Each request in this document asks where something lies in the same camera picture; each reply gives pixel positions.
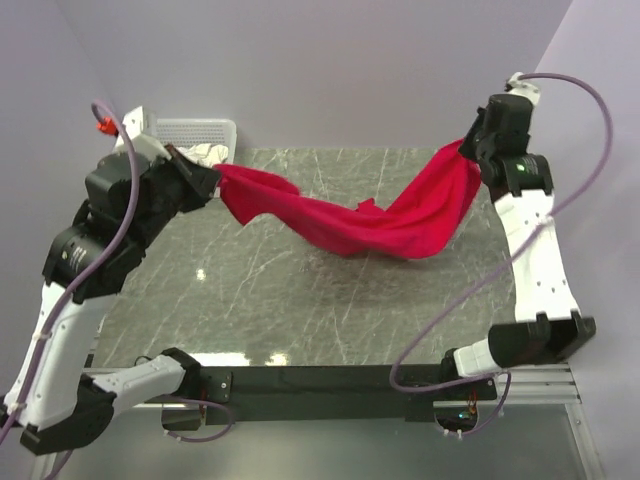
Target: white basket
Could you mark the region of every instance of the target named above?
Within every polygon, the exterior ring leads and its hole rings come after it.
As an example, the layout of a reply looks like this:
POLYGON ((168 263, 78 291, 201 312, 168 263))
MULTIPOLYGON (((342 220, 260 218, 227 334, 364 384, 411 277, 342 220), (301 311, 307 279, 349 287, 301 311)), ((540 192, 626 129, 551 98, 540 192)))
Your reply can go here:
POLYGON ((212 118, 159 118, 154 135, 161 143, 189 148, 213 143, 229 148, 225 163, 233 163, 236 153, 236 124, 233 120, 212 118))

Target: gray marble surface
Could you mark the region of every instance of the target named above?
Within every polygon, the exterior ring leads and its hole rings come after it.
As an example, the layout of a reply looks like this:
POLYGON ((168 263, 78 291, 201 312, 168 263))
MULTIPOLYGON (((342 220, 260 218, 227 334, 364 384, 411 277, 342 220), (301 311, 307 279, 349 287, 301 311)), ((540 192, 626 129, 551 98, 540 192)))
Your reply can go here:
MULTIPOLYGON (((307 195, 388 206, 433 154, 428 149, 259 149, 236 162, 286 176, 307 195)), ((212 364, 391 363, 434 315, 507 254, 481 191, 448 247, 424 260, 342 258, 274 217, 242 228, 220 200, 176 217, 132 273, 105 319, 94 366, 130 366, 176 346, 212 364)), ((409 357, 439 362, 513 319, 511 275, 437 326, 409 357)))

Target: white cloth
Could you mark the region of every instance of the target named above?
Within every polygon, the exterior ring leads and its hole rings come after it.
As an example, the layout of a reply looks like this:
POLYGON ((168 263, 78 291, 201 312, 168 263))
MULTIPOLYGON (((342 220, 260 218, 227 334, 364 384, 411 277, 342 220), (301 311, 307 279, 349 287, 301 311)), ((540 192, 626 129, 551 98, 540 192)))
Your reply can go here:
POLYGON ((200 143, 193 147, 178 147, 178 151, 201 167, 211 168, 219 163, 224 163, 229 157, 229 148, 213 143, 200 143))

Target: wall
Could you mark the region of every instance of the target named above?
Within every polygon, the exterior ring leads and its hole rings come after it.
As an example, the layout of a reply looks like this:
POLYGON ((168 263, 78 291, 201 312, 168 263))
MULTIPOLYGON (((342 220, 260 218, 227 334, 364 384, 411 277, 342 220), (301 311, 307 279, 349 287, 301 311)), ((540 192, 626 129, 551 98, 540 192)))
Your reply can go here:
POLYGON ((227 117, 245 146, 438 146, 570 0, 57 0, 114 102, 227 117))
MULTIPOLYGON (((598 333, 571 361, 588 423, 608 478, 637 478, 640 403, 640 77, 635 0, 575 0, 538 71, 576 75, 603 94, 615 121, 611 164, 585 197, 558 219, 567 274, 598 333)), ((559 197, 592 169, 602 149, 602 120, 575 87, 545 81, 532 151, 552 162, 559 197)))
MULTIPOLYGON (((110 143, 89 103, 105 91, 56 5, 0 7, 0 392, 13 383, 40 305, 40 272, 54 235, 73 219, 84 176, 110 143)), ((31 456, 12 434, 0 478, 27 478, 31 456)))

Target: red cloth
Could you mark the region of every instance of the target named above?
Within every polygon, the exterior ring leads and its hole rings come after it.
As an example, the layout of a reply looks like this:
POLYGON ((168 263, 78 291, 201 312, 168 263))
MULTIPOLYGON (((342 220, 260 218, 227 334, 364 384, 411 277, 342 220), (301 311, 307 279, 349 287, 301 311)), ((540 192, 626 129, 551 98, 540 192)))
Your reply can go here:
POLYGON ((372 198, 350 210, 303 197, 285 178, 239 165, 217 165, 222 201, 243 225, 271 213, 316 247, 351 255, 375 250, 424 258, 447 244, 480 186, 477 166, 458 154, 461 140, 442 147, 386 210, 372 198))

